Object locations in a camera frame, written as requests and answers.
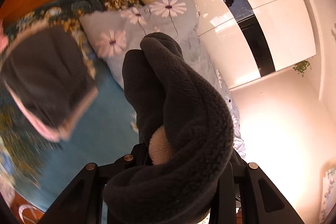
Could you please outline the black and cream fleece jacket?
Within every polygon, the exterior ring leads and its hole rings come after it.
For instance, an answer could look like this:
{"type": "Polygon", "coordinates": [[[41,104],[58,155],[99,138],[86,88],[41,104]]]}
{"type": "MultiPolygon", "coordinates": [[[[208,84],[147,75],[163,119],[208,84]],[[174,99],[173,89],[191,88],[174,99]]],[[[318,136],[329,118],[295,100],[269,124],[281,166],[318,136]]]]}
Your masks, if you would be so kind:
{"type": "Polygon", "coordinates": [[[103,194],[108,210],[123,223],[197,223],[210,210],[213,183],[231,159],[242,159],[224,99],[173,39],[144,37],[126,53],[122,75],[144,142],[163,128],[172,153],[114,176],[103,194]]]}

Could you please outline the teal floral bed blanket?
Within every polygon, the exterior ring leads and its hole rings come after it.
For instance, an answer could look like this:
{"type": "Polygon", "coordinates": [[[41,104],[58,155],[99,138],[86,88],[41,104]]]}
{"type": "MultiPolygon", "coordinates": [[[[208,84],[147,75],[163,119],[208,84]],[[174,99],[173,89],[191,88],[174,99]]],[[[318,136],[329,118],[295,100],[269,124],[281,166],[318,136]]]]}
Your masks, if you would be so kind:
{"type": "Polygon", "coordinates": [[[56,0],[1,28],[1,191],[46,211],[82,167],[138,141],[135,112],[80,18],[140,0],[56,0]]]}

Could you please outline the grey folded pants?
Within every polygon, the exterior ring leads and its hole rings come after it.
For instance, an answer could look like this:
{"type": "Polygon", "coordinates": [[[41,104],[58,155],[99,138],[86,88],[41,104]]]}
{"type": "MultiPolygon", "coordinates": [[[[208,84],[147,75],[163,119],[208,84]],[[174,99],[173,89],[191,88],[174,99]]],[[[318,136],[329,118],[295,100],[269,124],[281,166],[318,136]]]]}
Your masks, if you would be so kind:
{"type": "Polygon", "coordinates": [[[45,20],[4,50],[1,79],[27,120],[52,142],[71,137],[98,94],[76,40],[45,20]]]}

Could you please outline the light blue floral duvet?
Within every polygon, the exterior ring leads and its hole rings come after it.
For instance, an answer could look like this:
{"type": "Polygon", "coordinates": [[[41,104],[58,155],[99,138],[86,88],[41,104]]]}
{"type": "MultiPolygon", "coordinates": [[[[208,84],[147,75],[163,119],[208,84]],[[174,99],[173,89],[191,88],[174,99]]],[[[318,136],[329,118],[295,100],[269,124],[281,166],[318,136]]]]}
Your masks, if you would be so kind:
{"type": "Polygon", "coordinates": [[[193,0],[157,0],[139,8],[95,11],[81,16],[80,23],[96,55],[106,62],[120,86],[123,86],[122,65],[128,50],[139,49],[146,36],[175,40],[184,61],[225,100],[234,124],[234,149],[241,157],[246,156],[238,107],[198,37],[199,11],[193,0]]]}

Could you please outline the white glossy wardrobe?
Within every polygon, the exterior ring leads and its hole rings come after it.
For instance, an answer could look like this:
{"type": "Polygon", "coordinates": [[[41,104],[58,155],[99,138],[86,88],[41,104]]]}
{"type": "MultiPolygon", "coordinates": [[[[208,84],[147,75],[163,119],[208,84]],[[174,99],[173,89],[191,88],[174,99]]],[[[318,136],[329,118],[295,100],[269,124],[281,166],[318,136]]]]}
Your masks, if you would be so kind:
{"type": "Polygon", "coordinates": [[[315,55],[304,0],[194,0],[197,33],[229,88],[315,55]]]}

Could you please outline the green wall plant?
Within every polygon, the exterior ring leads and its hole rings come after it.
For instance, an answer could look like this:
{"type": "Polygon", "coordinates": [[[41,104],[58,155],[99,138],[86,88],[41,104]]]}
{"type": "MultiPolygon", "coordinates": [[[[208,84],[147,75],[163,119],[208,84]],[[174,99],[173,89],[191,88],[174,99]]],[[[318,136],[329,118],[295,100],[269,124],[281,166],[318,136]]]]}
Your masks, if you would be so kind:
{"type": "Polygon", "coordinates": [[[293,65],[293,70],[303,77],[308,69],[311,69],[311,64],[308,60],[300,61],[299,63],[296,63],[293,65]]]}

